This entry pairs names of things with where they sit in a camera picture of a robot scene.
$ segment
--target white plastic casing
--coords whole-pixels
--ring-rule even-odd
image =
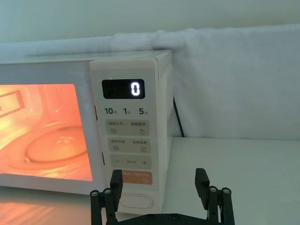
[[[130,171],[129,179],[130,176],[134,177],[134,174],[140,176],[142,173],[139,172],[152,175],[152,179],[146,179],[145,183],[123,184],[119,211],[136,214],[158,213],[164,201],[172,139],[170,124],[174,117],[171,53],[161,51],[135,59],[127,57],[117,60],[95,60],[90,62],[90,70],[107,181],[114,169]],[[104,98],[102,81],[122,79],[143,79],[145,97],[143,99]],[[130,129],[137,130],[147,129],[149,126],[149,135],[147,133],[130,135],[122,131],[122,128],[119,129],[117,125],[109,126],[109,122],[119,125],[122,122],[122,126],[127,123]],[[145,122],[146,126],[135,128],[131,126],[131,122],[137,124]],[[110,128],[116,128],[116,133],[112,134]],[[113,145],[121,149],[122,145],[124,146],[121,141],[124,140],[128,143],[123,147],[123,152],[112,149]],[[136,149],[136,144],[133,144],[134,140],[150,142],[150,147],[147,146],[150,148],[147,149],[147,153],[132,152],[133,148]]]

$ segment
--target door release button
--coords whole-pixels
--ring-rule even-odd
[[[153,207],[153,200],[147,195],[123,193],[120,205],[127,208],[148,210]]]

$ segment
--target microwave door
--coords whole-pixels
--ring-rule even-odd
[[[0,173],[42,178],[49,182],[48,189],[58,191],[64,184],[52,186],[51,179],[78,181],[69,192],[80,194],[107,187],[90,77],[77,66],[6,67],[10,74],[21,70],[27,82],[0,84]],[[43,76],[31,78],[41,71]]]

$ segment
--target black cable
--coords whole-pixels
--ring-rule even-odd
[[[181,125],[181,121],[180,121],[180,118],[179,118],[179,114],[178,114],[178,111],[177,111],[176,102],[175,102],[174,97],[173,97],[173,105],[174,105],[178,125],[179,125],[179,128],[180,128],[181,136],[184,137],[184,133],[183,133],[183,129],[182,129],[182,125]]]

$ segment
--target white cloth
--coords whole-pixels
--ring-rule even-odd
[[[173,52],[186,136],[300,140],[300,25],[1,44],[0,61],[152,49]]]

